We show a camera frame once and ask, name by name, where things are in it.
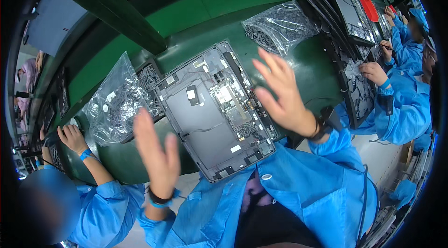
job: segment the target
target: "white floor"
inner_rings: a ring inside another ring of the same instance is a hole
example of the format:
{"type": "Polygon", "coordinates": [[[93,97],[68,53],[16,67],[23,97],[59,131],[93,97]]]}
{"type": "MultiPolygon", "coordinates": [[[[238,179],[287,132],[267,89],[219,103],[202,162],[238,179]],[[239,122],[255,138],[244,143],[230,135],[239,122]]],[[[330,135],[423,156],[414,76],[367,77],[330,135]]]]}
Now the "white floor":
{"type": "MultiPolygon", "coordinates": [[[[400,152],[401,146],[396,146],[393,144],[382,145],[379,143],[369,143],[370,140],[376,140],[378,137],[376,135],[367,136],[356,136],[352,143],[356,147],[361,156],[361,160],[364,164],[367,164],[369,173],[371,174],[374,182],[380,193],[383,192],[385,187],[390,188],[394,182],[399,167],[400,167],[400,152]]],[[[302,150],[304,152],[310,153],[310,148],[308,148],[308,143],[306,140],[302,142],[297,150],[302,150]]],[[[179,178],[179,182],[176,188],[181,191],[181,196],[186,197],[198,184],[199,173],[185,174],[179,178]]],[[[173,200],[171,210],[175,213],[179,210],[183,198],[177,198],[173,200]]],[[[133,228],[129,232],[128,236],[116,248],[140,248],[149,247],[145,243],[145,235],[143,229],[139,226],[138,222],[135,222],[133,228]]]]}

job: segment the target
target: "blue cap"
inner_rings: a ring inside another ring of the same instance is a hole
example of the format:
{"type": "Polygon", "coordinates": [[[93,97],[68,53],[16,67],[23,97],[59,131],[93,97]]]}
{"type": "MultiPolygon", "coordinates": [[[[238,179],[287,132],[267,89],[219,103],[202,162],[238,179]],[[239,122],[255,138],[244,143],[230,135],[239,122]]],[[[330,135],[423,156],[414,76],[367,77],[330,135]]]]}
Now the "blue cap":
{"type": "Polygon", "coordinates": [[[415,17],[415,19],[417,20],[417,22],[419,24],[423,25],[423,29],[426,32],[428,32],[429,26],[428,26],[428,22],[426,21],[425,14],[423,13],[423,11],[420,9],[411,8],[411,9],[409,9],[409,12],[411,12],[411,14],[415,17]]]}

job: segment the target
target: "clear plastic bag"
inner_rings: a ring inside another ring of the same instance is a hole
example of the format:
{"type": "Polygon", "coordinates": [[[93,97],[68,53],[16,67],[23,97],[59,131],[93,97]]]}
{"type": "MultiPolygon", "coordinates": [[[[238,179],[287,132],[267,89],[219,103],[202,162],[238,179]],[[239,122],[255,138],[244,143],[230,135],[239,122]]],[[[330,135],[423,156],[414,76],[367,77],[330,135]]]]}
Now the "clear plastic bag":
{"type": "Polygon", "coordinates": [[[274,6],[241,23],[247,37],[282,57],[298,43],[319,33],[317,25],[305,16],[296,0],[274,6]]]}
{"type": "Polygon", "coordinates": [[[146,97],[124,52],[82,108],[95,141],[101,146],[124,141],[133,132],[133,119],[140,107],[147,109],[146,97]]]}

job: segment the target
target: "white button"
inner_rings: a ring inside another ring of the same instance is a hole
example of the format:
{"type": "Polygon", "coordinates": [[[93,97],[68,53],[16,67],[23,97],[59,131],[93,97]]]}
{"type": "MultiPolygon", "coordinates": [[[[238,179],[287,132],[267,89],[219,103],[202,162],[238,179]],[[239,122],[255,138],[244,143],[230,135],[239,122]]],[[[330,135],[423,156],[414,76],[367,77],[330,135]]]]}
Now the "white button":
{"type": "Polygon", "coordinates": [[[269,180],[270,178],[272,178],[272,175],[270,175],[270,174],[265,174],[265,175],[261,176],[262,180],[269,180]]]}

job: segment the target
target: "blue wristband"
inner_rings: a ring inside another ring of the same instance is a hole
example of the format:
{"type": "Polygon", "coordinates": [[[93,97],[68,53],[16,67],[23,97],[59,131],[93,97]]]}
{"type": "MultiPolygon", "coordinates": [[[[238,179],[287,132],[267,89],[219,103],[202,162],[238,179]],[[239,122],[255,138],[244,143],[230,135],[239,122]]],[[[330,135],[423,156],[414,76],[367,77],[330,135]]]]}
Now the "blue wristband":
{"type": "Polygon", "coordinates": [[[86,158],[88,157],[92,157],[90,154],[92,153],[92,151],[90,149],[85,150],[84,152],[82,152],[81,156],[79,156],[79,158],[81,159],[81,161],[84,161],[86,158]]]}
{"type": "Polygon", "coordinates": [[[378,88],[380,89],[386,89],[387,87],[389,87],[389,85],[391,84],[389,78],[384,82],[384,84],[382,84],[381,86],[378,86],[378,88]]]}

